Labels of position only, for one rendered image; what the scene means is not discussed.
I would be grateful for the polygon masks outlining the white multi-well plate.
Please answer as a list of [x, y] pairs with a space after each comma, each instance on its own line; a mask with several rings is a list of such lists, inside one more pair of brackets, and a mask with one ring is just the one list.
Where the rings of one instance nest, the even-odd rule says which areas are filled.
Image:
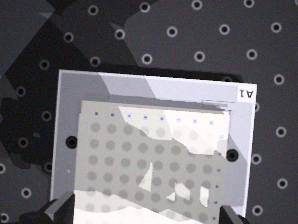
[[83, 101], [74, 224], [218, 224], [225, 111]]

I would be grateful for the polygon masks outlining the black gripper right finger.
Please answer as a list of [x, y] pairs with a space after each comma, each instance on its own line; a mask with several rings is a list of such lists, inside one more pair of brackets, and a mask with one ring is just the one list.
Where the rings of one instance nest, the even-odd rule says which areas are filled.
[[235, 213], [230, 205], [222, 205], [218, 224], [250, 224], [246, 218]]

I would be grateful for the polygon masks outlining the white real-time pcr machine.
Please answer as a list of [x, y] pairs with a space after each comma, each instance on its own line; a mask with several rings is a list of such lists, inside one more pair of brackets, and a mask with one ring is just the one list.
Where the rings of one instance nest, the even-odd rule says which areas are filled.
[[0, 79], [54, 11], [46, 0], [0, 0]]

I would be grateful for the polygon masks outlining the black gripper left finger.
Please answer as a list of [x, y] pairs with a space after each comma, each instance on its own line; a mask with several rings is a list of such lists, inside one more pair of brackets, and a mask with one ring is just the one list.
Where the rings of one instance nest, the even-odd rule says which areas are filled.
[[0, 215], [0, 224], [74, 224], [74, 208], [74, 192], [65, 192], [58, 199], [47, 202], [38, 211], [20, 215], [19, 222], [1, 223]]

